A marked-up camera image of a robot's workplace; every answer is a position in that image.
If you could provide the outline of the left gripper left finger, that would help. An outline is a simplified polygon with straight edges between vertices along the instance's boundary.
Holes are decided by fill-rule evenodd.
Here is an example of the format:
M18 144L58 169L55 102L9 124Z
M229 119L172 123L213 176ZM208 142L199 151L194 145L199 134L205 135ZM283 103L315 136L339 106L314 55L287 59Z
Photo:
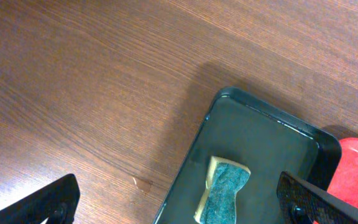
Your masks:
M0 210L0 223L72 224L80 199L74 174L67 174Z

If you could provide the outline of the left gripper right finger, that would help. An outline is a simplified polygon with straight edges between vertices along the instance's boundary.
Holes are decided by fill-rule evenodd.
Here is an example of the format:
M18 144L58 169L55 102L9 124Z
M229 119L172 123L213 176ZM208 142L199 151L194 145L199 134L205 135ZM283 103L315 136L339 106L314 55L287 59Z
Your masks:
M277 197L285 223L358 224L358 208L289 172L280 174Z

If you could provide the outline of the green and yellow sponge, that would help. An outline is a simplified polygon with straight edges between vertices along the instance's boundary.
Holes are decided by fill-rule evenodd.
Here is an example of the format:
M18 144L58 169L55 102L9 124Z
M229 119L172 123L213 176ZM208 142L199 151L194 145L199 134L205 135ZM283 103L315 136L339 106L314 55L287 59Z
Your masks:
M251 171L245 165L212 156L206 174L206 187L194 219L199 224L236 224L236 197Z

